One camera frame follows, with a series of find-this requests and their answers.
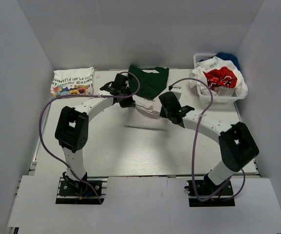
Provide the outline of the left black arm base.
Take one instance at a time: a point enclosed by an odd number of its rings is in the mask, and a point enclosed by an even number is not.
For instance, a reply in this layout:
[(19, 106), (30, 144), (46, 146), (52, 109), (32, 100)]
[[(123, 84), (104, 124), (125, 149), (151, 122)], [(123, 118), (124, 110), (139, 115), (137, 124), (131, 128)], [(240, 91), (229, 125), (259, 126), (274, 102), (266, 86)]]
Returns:
[(56, 204), (101, 205), (106, 195), (107, 179), (93, 177), (89, 178), (87, 182), (92, 185), (99, 198), (89, 185), (70, 179), (64, 172), (60, 177)]

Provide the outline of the white red print t-shirt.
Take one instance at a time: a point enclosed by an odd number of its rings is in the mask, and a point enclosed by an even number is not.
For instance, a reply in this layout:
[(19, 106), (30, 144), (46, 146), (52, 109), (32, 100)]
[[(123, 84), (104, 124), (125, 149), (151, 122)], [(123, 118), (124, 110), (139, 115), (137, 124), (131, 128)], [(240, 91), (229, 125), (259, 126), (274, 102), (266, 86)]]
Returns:
[(238, 97), (246, 97), (248, 88), (240, 70), (230, 60), (222, 60), (214, 56), (207, 60), (196, 63), (191, 71), (190, 78), (198, 79), (208, 85), (191, 80), (190, 87), (197, 86), (203, 95), (217, 97), (231, 97), (236, 94)]

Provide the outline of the blue t-shirt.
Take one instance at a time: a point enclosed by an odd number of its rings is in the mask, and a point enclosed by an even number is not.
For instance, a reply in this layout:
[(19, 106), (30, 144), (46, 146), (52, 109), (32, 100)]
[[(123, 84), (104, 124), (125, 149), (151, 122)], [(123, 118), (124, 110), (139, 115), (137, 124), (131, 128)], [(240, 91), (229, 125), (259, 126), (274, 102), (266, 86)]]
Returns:
[(239, 61), (238, 61), (237, 57), (234, 56), (233, 54), (219, 52), (219, 53), (216, 54), (216, 57), (218, 57), (218, 58), (220, 58), (222, 60), (229, 60), (229, 61), (231, 61), (236, 66), (236, 68), (239, 71), (241, 71), (241, 68), (240, 68), (240, 65), (239, 65)]

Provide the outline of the folded white cartoon t-shirt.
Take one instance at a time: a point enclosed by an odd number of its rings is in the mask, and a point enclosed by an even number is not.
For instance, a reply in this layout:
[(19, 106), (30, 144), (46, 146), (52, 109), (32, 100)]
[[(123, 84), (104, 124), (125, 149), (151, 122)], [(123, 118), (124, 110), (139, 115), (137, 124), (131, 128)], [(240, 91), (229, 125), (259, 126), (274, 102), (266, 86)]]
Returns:
[(51, 98), (64, 95), (91, 95), (94, 93), (93, 67), (55, 70), (51, 84)]

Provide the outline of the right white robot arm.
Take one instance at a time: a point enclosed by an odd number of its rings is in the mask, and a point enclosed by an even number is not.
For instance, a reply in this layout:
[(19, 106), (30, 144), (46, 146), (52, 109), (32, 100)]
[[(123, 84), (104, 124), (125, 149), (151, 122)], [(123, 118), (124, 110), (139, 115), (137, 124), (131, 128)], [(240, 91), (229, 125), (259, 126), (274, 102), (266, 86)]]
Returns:
[(184, 129), (194, 130), (220, 146), (221, 161), (205, 176), (205, 190), (214, 195), (222, 183), (239, 172), (259, 153), (248, 127), (242, 122), (228, 124), (198, 113), (193, 107), (181, 106), (173, 92), (159, 96), (164, 117)]

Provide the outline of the white green raglan t-shirt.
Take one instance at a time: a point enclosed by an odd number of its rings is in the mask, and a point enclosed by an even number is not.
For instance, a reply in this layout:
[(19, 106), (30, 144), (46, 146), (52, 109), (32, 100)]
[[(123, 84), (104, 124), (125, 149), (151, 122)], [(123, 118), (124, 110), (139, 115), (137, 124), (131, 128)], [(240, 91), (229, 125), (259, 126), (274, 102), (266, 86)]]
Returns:
[(126, 111), (125, 127), (166, 131), (169, 120), (160, 116), (159, 95), (168, 91), (169, 68), (130, 65), (128, 72), (131, 92), (137, 93), (133, 96), (135, 106)]

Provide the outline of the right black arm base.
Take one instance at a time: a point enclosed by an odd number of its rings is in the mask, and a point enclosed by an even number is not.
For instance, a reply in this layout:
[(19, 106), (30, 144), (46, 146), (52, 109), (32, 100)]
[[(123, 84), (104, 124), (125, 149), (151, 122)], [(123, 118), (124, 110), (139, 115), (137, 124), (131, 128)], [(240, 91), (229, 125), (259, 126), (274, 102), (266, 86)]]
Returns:
[[(196, 189), (201, 199), (205, 199), (211, 195), (215, 190), (211, 189), (203, 179), (195, 180)], [(187, 181), (187, 185), (184, 187), (188, 192), (189, 207), (235, 207), (234, 199), (224, 201), (224, 199), (234, 194), (232, 184), (229, 181), (221, 190), (219, 190), (213, 197), (205, 202), (200, 202), (193, 190), (192, 180)]]

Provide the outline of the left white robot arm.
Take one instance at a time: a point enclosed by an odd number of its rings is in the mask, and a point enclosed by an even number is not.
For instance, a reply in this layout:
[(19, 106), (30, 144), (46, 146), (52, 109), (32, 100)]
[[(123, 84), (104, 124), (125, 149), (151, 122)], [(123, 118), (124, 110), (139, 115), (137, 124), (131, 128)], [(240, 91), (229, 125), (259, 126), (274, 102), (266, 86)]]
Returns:
[(83, 163), (83, 148), (89, 135), (89, 122), (105, 109), (119, 104), (121, 108), (134, 107), (128, 84), (129, 77), (118, 73), (115, 80), (103, 85), (102, 94), (89, 98), (75, 107), (63, 107), (55, 131), (55, 138), (68, 164), (64, 178), (71, 182), (71, 189), (78, 195), (87, 190), (87, 172)]

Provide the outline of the white plastic basket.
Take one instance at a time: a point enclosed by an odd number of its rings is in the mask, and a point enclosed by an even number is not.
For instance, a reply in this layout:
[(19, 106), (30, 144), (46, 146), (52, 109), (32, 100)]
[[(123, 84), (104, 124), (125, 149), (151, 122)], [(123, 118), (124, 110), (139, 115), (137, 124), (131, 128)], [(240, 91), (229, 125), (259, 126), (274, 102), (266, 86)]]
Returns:
[[(209, 54), (209, 53), (199, 53), (199, 54), (195, 54), (193, 57), (193, 61), (194, 61), (194, 68), (196, 67), (196, 63), (210, 59), (212, 57), (216, 56), (216, 54)], [(204, 103), (209, 103), (211, 101), (211, 96), (208, 95), (203, 95), (200, 91), (200, 88), (197, 87), (197, 92), (200, 98), (200, 101), (204, 102)], [(236, 100), (239, 99), (244, 99), (245, 97), (238, 97), (236, 96), (236, 94), (233, 94), (231, 97), (217, 97), (217, 96), (213, 96), (213, 102), (214, 103), (220, 103), (220, 104), (227, 104), (227, 103), (233, 103)]]

